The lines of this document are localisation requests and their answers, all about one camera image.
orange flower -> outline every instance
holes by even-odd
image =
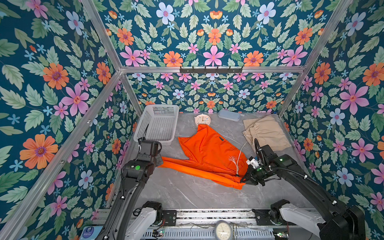
[[[32,52],[37,53],[36,48],[34,46],[30,45],[29,48],[31,49]]]
[[[111,16],[111,18],[113,18],[113,19],[118,18],[118,14],[117,14],[116,12],[114,12],[114,11],[109,11],[108,13],[109,13],[109,15]]]
[[[328,81],[329,74],[331,74],[331,69],[329,68],[331,65],[329,63],[322,63],[317,67],[316,72],[314,74],[315,82],[322,85],[324,82]]]
[[[27,148],[20,151],[20,159],[27,160],[25,166],[32,169],[37,164],[37,169],[42,169],[47,166],[47,161],[51,162],[55,156],[53,153],[57,152],[58,146],[54,144],[55,139],[48,136],[45,139],[44,134],[36,134],[35,140],[28,138],[23,147]]]
[[[212,11],[209,13],[209,15],[211,16],[212,19],[220,19],[222,16],[223,16],[223,12],[222,11]]]
[[[384,159],[384,142],[378,142],[377,143],[377,148],[379,150],[382,150],[382,152],[380,152],[380,156]]]
[[[284,122],[284,125],[285,125],[285,128],[287,129],[287,131],[289,132],[289,125],[288,125],[288,123]]]
[[[318,19],[319,17],[321,17],[323,15],[323,10],[319,10],[317,11],[315,14],[314,14],[314,18]]]
[[[167,67],[181,67],[183,63],[183,59],[180,58],[179,53],[175,53],[174,51],[169,51],[164,55],[164,63],[167,64]]]
[[[81,226],[83,225],[83,222],[84,222],[84,218],[80,219],[77,224],[76,224],[76,227],[77,228],[81,228]]]
[[[214,101],[209,101],[207,103],[207,107],[210,108],[210,109],[214,108],[215,107],[215,102]]]
[[[204,35],[204,30],[200,29],[197,31],[197,35],[203,36]]]
[[[109,79],[111,78],[111,73],[109,72],[109,67],[105,65],[104,62],[98,63],[96,68],[96,73],[99,75],[100,82],[103,82],[103,84],[107,84],[109,82]]]
[[[233,35],[233,30],[228,28],[227,31],[225,32],[225,34],[227,36],[232,36]]]
[[[133,128],[132,128],[132,130],[135,131],[135,130],[136,130],[136,127],[137,127],[137,122],[135,122],[135,123],[133,124]]]
[[[304,43],[308,42],[310,40],[310,37],[312,37],[313,32],[312,28],[304,28],[303,31],[300,31],[297,34],[297,37],[295,38],[297,45],[303,45]]]
[[[110,195],[111,195],[111,191],[113,189],[113,183],[111,183],[107,189],[107,195],[105,195],[105,201],[108,201]]]
[[[269,109],[272,109],[272,108],[276,107],[276,105],[277,105],[277,102],[274,101],[274,100],[266,103],[266,107],[269,108]]]
[[[264,58],[262,58],[264,55],[262,53],[259,53],[259,51],[254,51],[252,53],[248,53],[247,57],[244,59],[244,66],[246,67],[258,67],[260,66],[260,63],[264,61]]]
[[[307,150],[308,152],[313,150],[313,142],[312,142],[312,139],[309,139],[309,138],[306,138],[304,140],[304,144],[303,144],[305,150]]]
[[[384,81],[384,63],[376,63],[369,66],[369,69],[366,69],[364,72],[365,77],[362,78],[363,82],[366,82],[367,86],[377,86],[380,84],[380,81]]]
[[[219,32],[219,30],[217,28],[214,28],[208,34],[208,37],[209,37],[208,41],[210,43],[212,43],[212,45],[216,45],[217,43],[220,42],[221,33]]]
[[[125,28],[118,29],[117,36],[119,38],[119,41],[124,43],[125,45],[129,46],[132,45],[135,39],[132,36],[132,33],[130,31],[127,31]]]
[[[120,147],[121,147],[121,141],[120,141],[120,139],[116,138],[112,144],[112,152],[114,154],[118,154],[120,151]]]
[[[63,66],[60,64],[49,64],[50,68],[45,67],[43,72],[45,75],[43,75],[44,81],[48,82],[48,86],[51,88],[55,88],[57,90],[62,89],[63,87],[67,86],[67,83],[70,81],[70,79],[67,77],[68,73],[67,70],[63,70]]]

laundry basket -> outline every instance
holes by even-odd
[[[179,106],[166,104],[152,104],[144,108],[144,112],[137,125],[133,140],[144,136],[147,140],[159,141],[162,145],[168,146],[175,137]]]

clock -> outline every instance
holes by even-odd
[[[211,124],[211,118],[208,115],[200,114],[195,117],[196,127],[199,124],[207,124],[208,126]]]
[[[217,240],[230,240],[233,237],[232,226],[226,221],[217,222],[214,232]]]

floral wallpaper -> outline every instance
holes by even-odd
[[[128,79],[142,108],[176,104],[185,112],[277,112],[295,83],[293,73],[133,73]]]
[[[115,0],[96,7],[126,66],[298,66],[337,3]]]
[[[114,69],[79,1],[0,3],[0,227]],[[119,82],[18,239],[77,240],[106,203],[136,114]]]
[[[309,172],[384,237],[383,1],[354,1],[284,114]]]

orange fabric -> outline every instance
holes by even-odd
[[[224,137],[210,126],[200,124],[197,133],[192,137],[179,137],[181,148],[189,160],[163,157],[163,165],[192,176],[211,179],[224,185],[241,189],[245,183],[240,183],[241,178],[248,169],[247,158],[241,153],[238,162],[239,177],[236,176],[235,162],[240,150],[229,143]]]

